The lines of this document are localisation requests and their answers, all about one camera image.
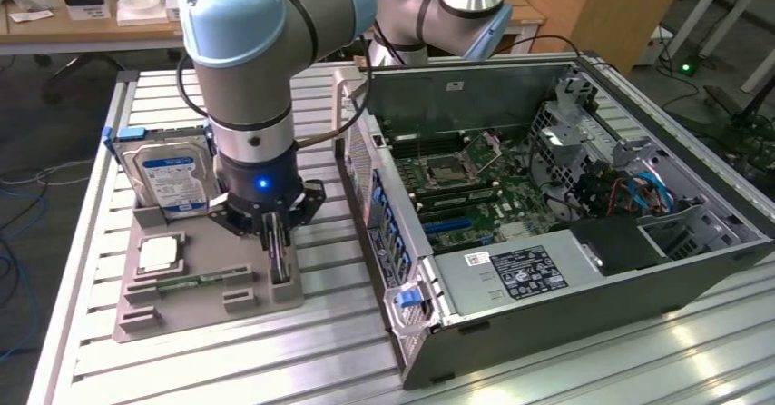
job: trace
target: hard drive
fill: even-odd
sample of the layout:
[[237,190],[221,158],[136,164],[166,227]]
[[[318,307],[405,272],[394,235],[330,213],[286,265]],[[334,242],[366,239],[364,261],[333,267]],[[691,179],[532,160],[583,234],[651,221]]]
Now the hard drive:
[[109,147],[137,194],[137,206],[158,206],[170,220],[206,214],[220,188],[202,127],[122,128]]

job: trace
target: chair leg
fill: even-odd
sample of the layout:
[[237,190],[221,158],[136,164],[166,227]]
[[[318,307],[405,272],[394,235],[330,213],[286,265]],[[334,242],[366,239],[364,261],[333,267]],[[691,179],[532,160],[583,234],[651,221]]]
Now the chair leg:
[[80,54],[48,77],[41,89],[41,97],[46,104],[53,105],[61,101],[61,95],[52,91],[53,86],[66,80],[96,58],[97,55],[94,53]]
[[97,59],[112,66],[116,72],[125,71],[125,67],[109,54],[97,53]]
[[58,104],[61,101],[61,95],[53,91],[53,87],[66,80],[72,74],[74,74],[89,62],[93,60],[100,60],[108,66],[110,66],[116,72],[125,71],[124,65],[104,53],[84,53],[74,57],[70,62],[58,69],[53,75],[45,80],[41,89],[41,98],[44,102],[49,105]]

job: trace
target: wooden desk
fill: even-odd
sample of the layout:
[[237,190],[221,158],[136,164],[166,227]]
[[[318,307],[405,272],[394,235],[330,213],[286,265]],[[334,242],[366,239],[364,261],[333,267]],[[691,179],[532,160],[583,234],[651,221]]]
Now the wooden desk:
[[[538,35],[562,35],[579,49],[597,52],[625,74],[673,0],[528,0],[545,15]],[[569,49],[556,39],[534,42],[532,52]]]
[[116,0],[109,0],[112,17],[73,21],[64,0],[54,4],[53,17],[16,23],[8,13],[16,5],[5,0],[0,19],[0,54],[52,54],[170,48],[182,46],[180,23],[118,26]]

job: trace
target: robotic arm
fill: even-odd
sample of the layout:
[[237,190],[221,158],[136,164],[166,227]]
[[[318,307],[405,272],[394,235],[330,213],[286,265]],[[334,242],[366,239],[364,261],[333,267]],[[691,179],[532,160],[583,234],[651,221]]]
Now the robotic arm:
[[[177,1],[216,141],[216,176],[228,192],[210,202],[209,216],[234,235],[260,237],[270,278],[286,282],[289,231],[325,200],[321,181],[297,174],[290,78],[368,30],[377,0]],[[378,4],[385,32],[374,49],[394,47],[405,64],[417,63],[412,52],[425,44],[482,60],[510,16],[502,0]]]
[[374,0],[178,0],[184,44],[202,89],[228,192],[210,218],[269,251],[286,282],[282,247],[325,200],[296,167],[290,78],[368,30]]
[[422,64],[426,46],[466,60],[485,60],[510,20],[504,0],[376,0],[377,65]]

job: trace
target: blue hard drive label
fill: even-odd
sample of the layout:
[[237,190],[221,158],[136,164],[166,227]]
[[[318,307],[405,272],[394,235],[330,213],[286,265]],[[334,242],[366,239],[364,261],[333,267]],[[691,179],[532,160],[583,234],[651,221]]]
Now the blue hard drive label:
[[162,158],[142,162],[149,189],[158,206],[169,212],[188,212],[206,206],[202,182],[196,178],[190,157]]

